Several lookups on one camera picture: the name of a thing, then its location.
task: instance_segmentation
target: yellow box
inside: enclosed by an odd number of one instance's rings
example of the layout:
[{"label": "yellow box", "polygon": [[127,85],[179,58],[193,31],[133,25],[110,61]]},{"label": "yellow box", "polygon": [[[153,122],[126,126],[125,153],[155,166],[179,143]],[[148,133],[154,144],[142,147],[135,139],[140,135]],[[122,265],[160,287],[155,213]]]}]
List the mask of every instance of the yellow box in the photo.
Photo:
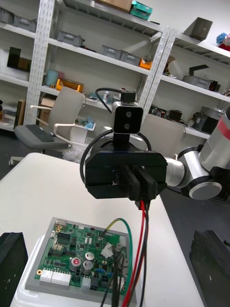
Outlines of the yellow box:
[{"label": "yellow box", "polygon": [[56,89],[60,91],[64,86],[69,87],[75,91],[82,92],[84,84],[67,79],[58,79]]}]

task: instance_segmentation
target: teal box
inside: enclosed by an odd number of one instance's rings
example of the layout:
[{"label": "teal box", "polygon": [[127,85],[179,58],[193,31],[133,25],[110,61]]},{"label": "teal box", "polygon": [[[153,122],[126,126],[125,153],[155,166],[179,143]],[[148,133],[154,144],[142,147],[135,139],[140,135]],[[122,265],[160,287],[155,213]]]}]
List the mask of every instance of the teal box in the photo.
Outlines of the teal box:
[{"label": "teal box", "polygon": [[152,13],[152,8],[144,5],[140,2],[133,1],[132,2],[132,9],[130,11],[131,15],[137,16],[139,18],[148,20],[149,16]]}]

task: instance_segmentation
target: cardboard box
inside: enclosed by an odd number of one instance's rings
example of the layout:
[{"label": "cardboard box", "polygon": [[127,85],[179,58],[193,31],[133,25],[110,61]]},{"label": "cardboard box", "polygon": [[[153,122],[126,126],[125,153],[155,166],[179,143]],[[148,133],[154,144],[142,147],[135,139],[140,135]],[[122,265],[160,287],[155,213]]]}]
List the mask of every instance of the cardboard box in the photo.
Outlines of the cardboard box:
[{"label": "cardboard box", "polygon": [[130,12],[132,5],[132,0],[96,0],[96,1],[126,13]]},{"label": "cardboard box", "polygon": [[[48,98],[43,98],[41,102],[41,106],[47,106],[47,107],[53,107],[55,103],[55,100],[48,99]],[[49,122],[49,110],[41,110],[40,114],[40,119],[43,120],[44,122],[48,123]]]}]

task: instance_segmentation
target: black device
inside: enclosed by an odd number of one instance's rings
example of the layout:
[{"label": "black device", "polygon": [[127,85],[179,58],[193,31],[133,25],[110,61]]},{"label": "black device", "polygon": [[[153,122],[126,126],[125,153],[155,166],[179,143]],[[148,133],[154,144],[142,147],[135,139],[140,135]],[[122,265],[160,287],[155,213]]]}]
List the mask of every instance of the black device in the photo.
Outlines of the black device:
[{"label": "black device", "polygon": [[45,132],[40,126],[38,125],[26,125],[32,134],[34,134],[41,142],[53,142],[54,138],[50,136],[47,132]]},{"label": "black device", "polygon": [[190,260],[208,307],[230,306],[230,250],[212,231],[195,231]]},{"label": "black device", "polygon": [[170,120],[180,121],[182,112],[179,110],[169,110],[166,112],[166,118]]},{"label": "black device", "polygon": [[185,31],[184,34],[197,40],[207,38],[212,21],[198,17]]},{"label": "black device", "polygon": [[22,233],[0,237],[0,306],[10,307],[28,260]]}]

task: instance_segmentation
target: white wall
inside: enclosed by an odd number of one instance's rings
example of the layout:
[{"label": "white wall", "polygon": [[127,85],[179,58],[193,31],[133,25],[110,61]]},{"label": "white wall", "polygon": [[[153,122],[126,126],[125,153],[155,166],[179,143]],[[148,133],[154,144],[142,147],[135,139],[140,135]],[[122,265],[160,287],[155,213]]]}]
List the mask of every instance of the white wall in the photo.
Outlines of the white wall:
[{"label": "white wall", "polygon": [[229,0],[141,0],[141,2],[153,8],[150,20],[180,32],[184,32],[197,17],[212,21],[207,37],[207,42],[210,44],[216,44],[216,37],[220,33],[230,32]]}]

